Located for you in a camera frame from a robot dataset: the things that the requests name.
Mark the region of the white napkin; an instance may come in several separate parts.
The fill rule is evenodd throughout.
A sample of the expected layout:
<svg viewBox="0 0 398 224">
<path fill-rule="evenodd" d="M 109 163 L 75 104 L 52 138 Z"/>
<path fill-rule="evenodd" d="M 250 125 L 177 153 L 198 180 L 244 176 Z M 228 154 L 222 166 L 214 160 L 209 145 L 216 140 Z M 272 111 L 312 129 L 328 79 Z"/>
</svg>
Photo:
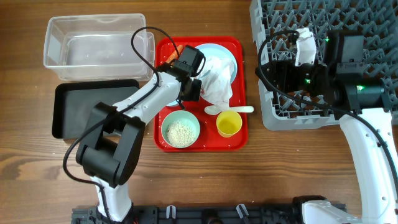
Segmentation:
<svg viewBox="0 0 398 224">
<path fill-rule="evenodd" d="M 204 69 L 197 79 L 201 80 L 200 96 L 219 108 L 229 107 L 233 95 L 231 76 L 234 63 L 228 58 L 210 56 L 206 59 Z"/>
</svg>

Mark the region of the white plastic spoon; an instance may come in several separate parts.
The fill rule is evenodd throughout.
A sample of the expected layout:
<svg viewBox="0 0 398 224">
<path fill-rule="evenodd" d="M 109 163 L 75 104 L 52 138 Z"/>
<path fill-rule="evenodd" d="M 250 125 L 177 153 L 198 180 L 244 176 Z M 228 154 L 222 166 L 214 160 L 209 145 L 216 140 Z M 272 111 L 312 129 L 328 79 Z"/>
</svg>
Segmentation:
<svg viewBox="0 0 398 224">
<path fill-rule="evenodd" d="M 204 112 L 209 115 L 217 115 L 223 111 L 235 111 L 237 113 L 252 113 L 254 111 L 253 106 L 235 106 L 226 109 L 221 109 L 215 105 L 207 106 Z"/>
</svg>

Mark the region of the green bowl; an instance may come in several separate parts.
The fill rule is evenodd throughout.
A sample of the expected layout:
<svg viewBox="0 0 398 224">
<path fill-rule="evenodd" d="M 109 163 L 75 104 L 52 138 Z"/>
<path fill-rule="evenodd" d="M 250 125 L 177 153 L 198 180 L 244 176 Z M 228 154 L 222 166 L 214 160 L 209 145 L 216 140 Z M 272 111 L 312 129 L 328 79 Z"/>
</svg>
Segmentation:
<svg viewBox="0 0 398 224">
<path fill-rule="evenodd" d="M 163 120 L 162 125 L 161 125 L 161 134 L 167 144 L 170 145 L 170 143 L 168 142 L 168 140 L 166 138 L 166 129 L 167 129 L 168 125 L 170 125 L 172 122 L 177 121 L 177 120 L 186 120 L 186 121 L 191 122 L 192 126 L 194 127 L 194 129 L 196 131 L 196 140 L 198 139 L 198 137 L 200 135 L 200 124 L 199 124 L 199 121 L 196 118 L 196 116 L 194 116 L 191 112 L 188 112 L 185 110 L 178 110 L 178 111 L 174 111 L 174 112 L 171 112 L 170 114 L 168 114 L 165 117 L 165 119 Z"/>
</svg>

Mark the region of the yellow cup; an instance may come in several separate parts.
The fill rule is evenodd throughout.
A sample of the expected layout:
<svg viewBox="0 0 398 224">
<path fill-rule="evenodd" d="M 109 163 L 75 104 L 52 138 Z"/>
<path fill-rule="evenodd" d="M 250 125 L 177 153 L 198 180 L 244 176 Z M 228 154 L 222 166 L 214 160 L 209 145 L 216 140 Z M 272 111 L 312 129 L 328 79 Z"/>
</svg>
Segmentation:
<svg viewBox="0 0 398 224">
<path fill-rule="evenodd" d="M 218 133 L 224 138 L 230 138 L 238 133 L 243 125 L 241 115 L 235 111 L 223 111 L 216 119 Z"/>
</svg>

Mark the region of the light blue bowl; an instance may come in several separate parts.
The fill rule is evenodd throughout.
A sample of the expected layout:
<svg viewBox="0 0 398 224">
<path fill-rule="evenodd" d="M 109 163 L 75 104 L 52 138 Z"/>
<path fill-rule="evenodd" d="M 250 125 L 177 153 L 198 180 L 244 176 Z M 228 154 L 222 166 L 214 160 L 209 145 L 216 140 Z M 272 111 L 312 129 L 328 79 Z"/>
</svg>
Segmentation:
<svg viewBox="0 0 398 224">
<path fill-rule="evenodd" d="M 175 100 L 175 101 L 173 101 L 173 102 L 167 104 L 168 107 L 174 107 L 174 106 L 178 106 L 178 105 L 179 105 L 178 100 Z"/>
</svg>

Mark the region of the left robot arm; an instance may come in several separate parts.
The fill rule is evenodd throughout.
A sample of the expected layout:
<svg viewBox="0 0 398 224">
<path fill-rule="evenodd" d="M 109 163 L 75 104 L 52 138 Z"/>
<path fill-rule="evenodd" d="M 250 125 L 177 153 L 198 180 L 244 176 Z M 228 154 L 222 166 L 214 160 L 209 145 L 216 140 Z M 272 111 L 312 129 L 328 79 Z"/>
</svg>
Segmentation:
<svg viewBox="0 0 398 224">
<path fill-rule="evenodd" d="M 198 101 L 201 81 L 196 76 L 205 61 L 201 51 L 187 45 L 173 63 L 155 68 L 152 79 L 133 95 L 114 105 L 100 102 L 92 109 L 73 145 L 78 148 L 77 163 L 90 176 L 87 183 L 97 189 L 101 222 L 133 219 L 126 182 L 137 166 L 145 127 L 173 101 Z"/>
</svg>

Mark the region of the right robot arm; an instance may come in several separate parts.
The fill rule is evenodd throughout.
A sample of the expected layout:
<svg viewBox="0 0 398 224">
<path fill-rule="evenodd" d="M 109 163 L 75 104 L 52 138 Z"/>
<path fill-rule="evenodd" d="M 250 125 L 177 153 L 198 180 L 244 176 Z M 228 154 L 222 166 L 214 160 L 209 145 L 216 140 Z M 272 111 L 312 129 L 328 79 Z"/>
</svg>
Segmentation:
<svg viewBox="0 0 398 224">
<path fill-rule="evenodd" d="M 357 218 L 321 196 L 294 198 L 299 223 L 396 223 L 397 151 L 392 134 L 389 94 L 379 78 L 365 78 L 363 36 L 353 30 L 331 30 L 324 58 L 308 29 L 285 30 L 297 48 L 295 60 L 270 60 L 256 70 L 261 82 L 287 98 L 295 90 L 321 95 L 320 108 L 332 111 L 349 144 L 361 194 Z"/>
</svg>

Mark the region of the grey dishwasher rack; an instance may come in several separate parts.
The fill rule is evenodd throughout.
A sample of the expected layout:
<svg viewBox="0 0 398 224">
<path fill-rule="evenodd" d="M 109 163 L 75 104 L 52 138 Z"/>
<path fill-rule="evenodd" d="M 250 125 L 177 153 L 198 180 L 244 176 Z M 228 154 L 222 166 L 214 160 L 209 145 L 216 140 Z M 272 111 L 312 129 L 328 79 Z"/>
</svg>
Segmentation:
<svg viewBox="0 0 398 224">
<path fill-rule="evenodd" d="M 329 30 L 357 30 L 364 35 L 365 77 L 383 80 L 392 103 L 392 122 L 397 124 L 397 1 L 262 1 L 250 7 L 252 38 L 260 46 L 268 35 L 307 27 L 315 36 L 322 60 Z M 271 93 L 259 82 L 263 125 L 272 131 L 317 129 L 338 124 L 332 111 L 297 104 Z"/>
</svg>

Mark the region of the orange carrot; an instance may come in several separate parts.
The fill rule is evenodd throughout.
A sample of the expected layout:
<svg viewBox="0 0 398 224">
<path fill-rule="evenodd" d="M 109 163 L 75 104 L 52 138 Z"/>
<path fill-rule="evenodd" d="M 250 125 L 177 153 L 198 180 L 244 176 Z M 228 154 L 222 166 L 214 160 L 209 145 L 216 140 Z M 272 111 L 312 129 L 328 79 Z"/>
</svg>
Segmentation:
<svg viewBox="0 0 398 224">
<path fill-rule="evenodd" d="M 172 52 L 172 54 L 168 57 L 168 59 L 165 61 L 166 63 L 172 63 L 174 60 L 179 58 L 179 55 L 183 51 L 183 45 L 178 45 L 177 49 Z"/>
</svg>

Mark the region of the light blue plate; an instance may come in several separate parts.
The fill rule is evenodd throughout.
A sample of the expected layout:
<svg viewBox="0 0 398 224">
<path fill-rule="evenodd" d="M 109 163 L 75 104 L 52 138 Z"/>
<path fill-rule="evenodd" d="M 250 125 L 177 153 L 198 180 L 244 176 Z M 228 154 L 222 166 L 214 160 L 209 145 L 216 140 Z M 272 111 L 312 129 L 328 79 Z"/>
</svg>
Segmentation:
<svg viewBox="0 0 398 224">
<path fill-rule="evenodd" d="M 196 48 L 201 51 L 206 58 L 218 57 L 220 59 L 230 59 L 233 62 L 233 71 L 231 74 L 230 83 L 234 82 L 238 72 L 238 64 L 234 55 L 226 47 L 223 47 L 219 44 L 207 43 L 198 45 Z"/>
</svg>

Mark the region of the red serving tray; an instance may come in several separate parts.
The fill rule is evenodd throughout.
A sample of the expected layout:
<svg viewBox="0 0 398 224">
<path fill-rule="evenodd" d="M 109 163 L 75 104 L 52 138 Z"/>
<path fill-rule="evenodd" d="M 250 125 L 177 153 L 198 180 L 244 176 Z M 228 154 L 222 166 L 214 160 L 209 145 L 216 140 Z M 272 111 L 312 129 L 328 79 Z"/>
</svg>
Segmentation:
<svg viewBox="0 0 398 224">
<path fill-rule="evenodd" d="M 228 49 L 237 61 L 237 77 L 231 84 L 233 95 L 229 100 L 230 106 L 246 105 L 246 92 L 244 81 L 243 51 L 238 39 L 231 36 L 198 36 L 198 37 L 174 37 L 177 45 L 191 45 L 196 47 L 201 44 L 218 44 Z M 246 114 L 240 114 L 243 125 L 232 137 L 222 137 L 216 127 L 216 116 L 205 113 L 205 107 L 209 102 L 200 99 L 199 101 L 188 101 L 183 103 L 185 109 L 195 115 L 200 124 L 198 139 L 189 147 L 177 149 L 170 146 L 162 136 L 161 125 L 166 116 L 180 110 L 181 107 L 166 106 L 154 118 L 154 142 L 164 152 L 205 152 L 205 151 L 233 151 L 241 149 L 248 141 L 248 119 Z"/>
</svg>

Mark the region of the clear plastic bin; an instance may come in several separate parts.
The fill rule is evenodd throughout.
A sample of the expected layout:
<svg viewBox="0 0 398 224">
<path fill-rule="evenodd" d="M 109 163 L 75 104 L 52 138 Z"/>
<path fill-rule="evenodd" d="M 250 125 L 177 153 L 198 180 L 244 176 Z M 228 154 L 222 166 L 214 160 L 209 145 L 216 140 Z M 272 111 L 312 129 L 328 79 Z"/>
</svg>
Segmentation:
<svg viewBox="0 0 398 224">
<path fill-rule="evenodd" d="M 148 80 L 153 33 L 143 14 L 59 16 L 49 20 L 43 64 L 61 80 Z"/>
</svg>

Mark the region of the black plastic tray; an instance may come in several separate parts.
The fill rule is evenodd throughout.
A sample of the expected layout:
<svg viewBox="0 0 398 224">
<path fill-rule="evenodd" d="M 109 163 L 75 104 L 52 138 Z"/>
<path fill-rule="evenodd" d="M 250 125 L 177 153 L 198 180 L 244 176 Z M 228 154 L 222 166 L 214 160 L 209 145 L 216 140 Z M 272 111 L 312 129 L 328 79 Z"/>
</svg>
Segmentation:
<svg viewBox="0 0 398 224">
<path fill-rule="evenodd" d="M 137 80 L 63 83 L 55 89 L 52 136 L 74 139 L 85 130 L 91 110 L 103 102 L 113 105 L 139 89 Z"/>
</svg>

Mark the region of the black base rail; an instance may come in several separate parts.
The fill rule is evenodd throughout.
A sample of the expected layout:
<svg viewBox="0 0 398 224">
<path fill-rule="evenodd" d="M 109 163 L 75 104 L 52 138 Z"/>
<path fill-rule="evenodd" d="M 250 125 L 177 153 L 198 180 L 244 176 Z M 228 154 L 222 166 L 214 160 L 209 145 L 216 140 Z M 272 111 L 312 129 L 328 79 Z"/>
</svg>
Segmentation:
<svg viewBox="0 0 398 224">
<path fill-rule="evenodd" d="M 223 223 L 302 223 L 298 209 L 290 204 L 247 206 L 240 215 L 235 207 L 177 207 L 134 206 L 124 223 L 205 223 L 218 218 Z"/>
</svg>

